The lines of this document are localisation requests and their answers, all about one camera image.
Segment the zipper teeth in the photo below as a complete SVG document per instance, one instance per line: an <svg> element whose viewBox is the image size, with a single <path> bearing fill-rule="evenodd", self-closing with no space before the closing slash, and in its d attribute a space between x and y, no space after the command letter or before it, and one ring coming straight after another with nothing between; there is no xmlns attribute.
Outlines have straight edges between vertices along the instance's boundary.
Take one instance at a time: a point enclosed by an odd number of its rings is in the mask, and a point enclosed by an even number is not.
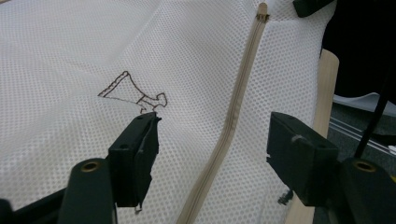
<svg viewBox="0 0 396 224"><path fill-rule="evenodd" d="M255 47L255 42L256 39L259 35L259 30L261 25L265 25L265 23L268 21L268 15L265 14L258 14L256 19L255 19L255 23L254 24L254 31L252 33L251 38L249 39L249 43L248 43L248 48L247 48L247 56L243 61L243 67L241 69L241 76L238 77L237 81L237 87L235 89L235 94L233 96L233 100L232 103L230 104L230 108L231 110L228 112L227 114L227 119L225 121L225 129L224 129L224 133L222 134L221 137L221 142L219 144L218 150L216 151L216 154L214 155L214 159L213 161L210 163L208 171L202 181L202 183L200 184L200 187L197 190L197 193L195 194L193 201L192 201L192 207L188 213L188 217L186 219L186 223L191 223L193 220L191 220L192 218L192 214L196 209L196 206L198 204L198 201L200 200L204 187L207 185L207 181L209 179L209 177L211 176L211 174L214 171L214 167L216 165L216 163L219 160L219 154L226 148L224 148L225 144L228 142L227 140L229 140L230 137L230 133L233 130L233 126L236 124L237 122L237 118L235 119L235 113L239 113L240 108L236 108L236 104L238 102L238 100L240 100L240 94L241 94L241 90L242 87L244 85L244 79L246 78L246 76L248 75L247 70L249 69L249 65L250 65L250 61L255 58L255 55L252 55L252 51L254 50Z"/></svg>
<svg viewBox="0 0 396 224"><path fill-rule="evenodd" d="M256 27L255 27L255 31L254 31L254 33L253 33L253 36L254 36L254 37L255 37L255 35L257 34L257 31L259 30L259 27L260 27L260 24L257 23L257 25L256 25ZM252 49L252 47L253 47L253 42L254 42L254 39L255 39L254 37L252 38L252 41L251 41L250 44L249 44L248 52L251 52L251 49ZM247 59L246 59L246 62L248 62L248 60L250 59L250 56L251 56L251 55L248 54ZM245 64L244 64L244 68L243 68L243 75L242 75L240 78L238 78L238 80L237 80L237 82L238 82L238 87L237 87L237 91L236 91L236 96L238 96L239 93L240 93L240 91L241 91L241 86L242 86L242 81L241 81L241 80L243 80L244 77L246 76L246 70L247 70L247 68L248 68L248 63L245 63ZM197 194L196 194L196 196L195 196L195 198L194 198L193 207L192 207L192 209L190 210L189 218L187 219L187 222L188 222L188 223L191 222L191 213L195 210L196 204L197 204L198 200L200 199L201 194L202 194L202 192L203 192L203 188L204 188L204 186L206 185L207 180L208 180L210 174L213 172L213 167L215 166L216 161L217 161L218 158L219 158L219 154L220 154L221 150L224 148L224 145L225 145L225 143L227 142L227 141L226 141L226 140L227 140L227 137L230 135L230 131L231 131L232 127L233 127L233 113L234 113L234 111L235 111L236 101L237 101L237 97L235 97L235 98L233 99L233 102L232 102L232 105L231 105L232 110L231 110L230 116L227 116L227 121L226 121L227 127L226 127L226 129L225 129L225 134L224 134L224 137L221 139L221 144L220 144L219 150L217 150L217 152L216 152L214 162L212 162L212 163L210 164L210 166L209 166L209 171L207 172L207 174L206 174L206 176L205 176L205 179L204 179L202 185L200 186L200 188L198 189L198 192L197 192Z"/></svg>

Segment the white cloth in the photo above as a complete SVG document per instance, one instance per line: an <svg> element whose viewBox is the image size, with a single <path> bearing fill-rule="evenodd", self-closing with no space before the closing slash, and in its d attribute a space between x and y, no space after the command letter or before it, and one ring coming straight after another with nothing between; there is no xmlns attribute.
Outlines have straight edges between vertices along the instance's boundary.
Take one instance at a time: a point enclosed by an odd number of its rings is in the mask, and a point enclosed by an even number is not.
<svg viewBox="0 0 396 224"><path fill-rule="evenodd" d="M133 209L120 209L119 221L175 223L218 141L257 5L253 0L0 5L0 198L21 208L64 188L76 163L105 157L142 107L127 102L139 92L131 98L126 79L112 92L121 100L98 94L129 71L147 96L164 92L167 105L156 108L163 118L160 154L144 211L136 216ZM312 122L321 36L334 4L307 19L295 16L290 0L268 6L271 19L237 133L198 222L245 222L228 219L239 211L248 221L278 221L286 212L273 202L283 187L265 163L268 116L276 109ZM239 166L247 169L238 173ZM243 175L254 188L231 191L243 193L241 199L230 203L231 195L219 202L227 204L216 210L220 215L210 212L224 190L246 181L230 175ZM253 212L234 210L242 205L254 206Z"/></svg>

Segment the black plastic part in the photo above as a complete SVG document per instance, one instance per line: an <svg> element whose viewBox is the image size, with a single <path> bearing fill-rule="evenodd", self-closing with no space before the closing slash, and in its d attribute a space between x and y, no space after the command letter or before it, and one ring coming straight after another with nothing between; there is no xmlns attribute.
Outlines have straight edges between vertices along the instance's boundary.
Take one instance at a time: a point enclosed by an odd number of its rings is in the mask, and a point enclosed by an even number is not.
<svg viewBox="0 0 396 224"><path fill-rule="evenodd" d="M56 223L64 189L15 211L16 223Z"/></svg>
<svg viewBox="0 0 396 224"><path fill-rule="evenodd" d="M0 199L0 223L15 223L9 201Z"/></svg>
<svg viewBox="0 0 396 224"><path fill-rule="evenodd" d="M332 0L294 0L293 5L298 17L303 18L314 14L330 2Z"/></svg>
<svg viewBox="0 0 396 224"><path fill-rule="evenodd" d="M73 167L57 223L117 223L115 213L107 161L90 159Z"/></svg>
<svg viewBox="0 0 396 224"><path fill-rule="evenodd" d="M341 164L340 181L356 223L396 223L396 184L383 168L347 159Z"/></svg>
<svg viewBox="0 0 396 224"><path fill-rule="evenodd" d="M339 168L340 163L337 162L335 169L329 175L329 194L326 210L331 223L355 224L352 211L349 208L346 195L340 183Z"/></svg>
<svg viewBox="0 0 396 224"><path fill-rule="evenodd" d="M151 167L159 151L156 113L135 118L108 150L113 195L117 207L137 207L151 182Z"/></svg>
<svg viewBox="0 0 396 224"><path fill-rule="evenodd" d="M324 206L338 148L297 118L273 112L267 161L305 206Z"/></svg>

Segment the zipper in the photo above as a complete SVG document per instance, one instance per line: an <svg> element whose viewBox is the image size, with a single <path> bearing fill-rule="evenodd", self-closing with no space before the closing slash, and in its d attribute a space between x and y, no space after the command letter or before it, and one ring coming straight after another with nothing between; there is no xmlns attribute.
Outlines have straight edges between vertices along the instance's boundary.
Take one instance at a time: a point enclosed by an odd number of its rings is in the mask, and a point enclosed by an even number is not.
<svg viewBox="0 0 396 224"><path fill-rule="evenodd" d="M201 172L191 190L188 200L186 201L183 210L178 217L177 224L193 223L198 216L199 210L204 203L205 197L210 190L212 182L216 173L228 152L230 144L233 140L236 124L239 118L239 112L242 100L245 94L245 89L248 84L248 77L253 66L257 49L265 24L267 23L269 15L267 14L267 5L260 3L256 19L253 22L252 30L247 41L247 47L239 67L238 76L233 88L233 96L227 112L227 117L224 122L224 127L219 137L215 149L206 164L205 169Z"/></svg>

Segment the fabric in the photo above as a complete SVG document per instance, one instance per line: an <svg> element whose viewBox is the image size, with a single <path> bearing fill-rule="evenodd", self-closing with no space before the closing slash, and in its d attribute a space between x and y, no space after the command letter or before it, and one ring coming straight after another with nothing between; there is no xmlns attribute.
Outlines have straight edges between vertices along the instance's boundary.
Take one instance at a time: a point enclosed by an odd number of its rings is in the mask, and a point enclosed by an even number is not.
<svg viewBox="0 0 396 224"><path fill-rule="evenodd" d="M18 209L64 188L75 164L104 158L132 119L157 105L163 118L160 154L143 212L119 209L119 222L175 223L218 141L258 4L12 0L0 5L0 198ZM333 6L305 21L290 12L289 0L268 5L272 21L248 84L233 140L237 150L228 157L239 157L235 153L246 142L251 151L241 161L227 160L219 176L245 175L233 171L247 161L254 174L271 174L263 154L271 109L307 123L313 119L322 27ZM259 122L252 123L249 117L258 114ZM242 163L229 169L230 162ZM247 201L260 195L265 205L248 215L280 220L286 209L262 194L283 189L278 178L252 174L245 177L263 188L250 191ZM233 183L228 181L219 179L209 193ZM208 196L209 203L215 199ZM207 211L206 222L226 220Z"/></svg>
<svg viewBox="0 0 396 224"><path fill-rule="evenodd" d="M206 196L196 223L284 223L288 207L277 200L288 191L265 162L271 111L312 125L320 41L335 3L306 19L275 4L241 106L233 142Z"/></svg>

